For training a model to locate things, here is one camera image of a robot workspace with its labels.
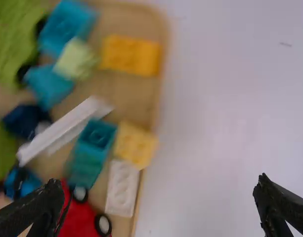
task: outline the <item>teal toy block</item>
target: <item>teal toy block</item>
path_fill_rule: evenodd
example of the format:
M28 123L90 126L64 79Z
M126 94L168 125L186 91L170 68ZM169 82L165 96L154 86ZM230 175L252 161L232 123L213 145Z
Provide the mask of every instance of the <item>teal toy block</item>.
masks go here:
M116 126L90 120L80 134L68 163L70 185L91 189L99 176L115 139Z
M73 81L53 72L53 65L31 68L24 80L45 111L60 103L74 88Z

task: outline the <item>white toy block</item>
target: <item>white toy block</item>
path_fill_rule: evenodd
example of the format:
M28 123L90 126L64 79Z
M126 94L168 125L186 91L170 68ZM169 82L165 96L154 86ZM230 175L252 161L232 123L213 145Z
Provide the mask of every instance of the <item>white toy block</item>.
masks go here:
M112 160L110 165L105 212L132 217L138 189L139 170L125 160Z
M49 155L72 141L85 128L91 117L102 118L113 108L105 102L89 97L81 104L38 134L29 144L21 146L17 152L19 165L24 166L43 151Z

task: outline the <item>toy wheel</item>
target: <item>toy wheel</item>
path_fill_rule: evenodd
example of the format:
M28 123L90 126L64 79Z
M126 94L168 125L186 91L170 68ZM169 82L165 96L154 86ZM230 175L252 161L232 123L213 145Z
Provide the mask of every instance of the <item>toy wheel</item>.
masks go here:
M112 233L112 222L105 214L95 216L94 226L101 237L108 237Z
M32 65L26 64L21 66L17 71L17 80L20 84L23 84L24 76L28 72L28 70L31 68Z
M38 39L39 35L41 34L44 26L46 25L48 17L43 17L36 25L36 38Z
M76 186L72 190L72 197L78 203L85 203L88 198L88 190L85 187Z

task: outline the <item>yellow toy block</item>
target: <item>yellow toy block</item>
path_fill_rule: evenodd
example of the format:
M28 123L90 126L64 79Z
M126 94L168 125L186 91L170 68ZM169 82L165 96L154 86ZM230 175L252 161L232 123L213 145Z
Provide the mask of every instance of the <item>yellow toy block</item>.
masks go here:
M102 47L101 69L139 76L155 76L159 70L160 45L126 36L108 36Z
M150 132L122 121L118 127L114 155L131 161L141 170L149 165L157 145L157 138Z

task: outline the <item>toy block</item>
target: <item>toy block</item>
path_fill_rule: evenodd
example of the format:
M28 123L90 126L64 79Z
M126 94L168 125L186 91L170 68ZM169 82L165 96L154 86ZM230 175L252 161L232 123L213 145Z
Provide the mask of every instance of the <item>toy block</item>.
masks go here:
M52 70L53 65L34 67L24 78L45 111L60 103L74 88L73 81L57 75Z
M91 48L82 40L73 38L66 44L53 69L66 78L84 80L91 76L95 65L96 58Z
M97 12L78 1L62 0L53 10L39 36L40 49L58 58L72 38L87 40Z
M139 170L125 160L112 160L108 177L105 212L132 217L135 208Z
M160 45L125 36L108 36L102 47L101 69L139 76L155 76L159 70Z
M122 121L116 136L114 155L132 162L141 170L149 165L157 144L156 137L150 132Z
M2 181L16 162L16 139L4 130L0 123L0 181Z
M49 113L37 105L19 105L2 122L7 131L28 141L33 140L41 126L52 124Z
M90 189L114 142L116 126L91 119L80 134L68 163L69 184Z

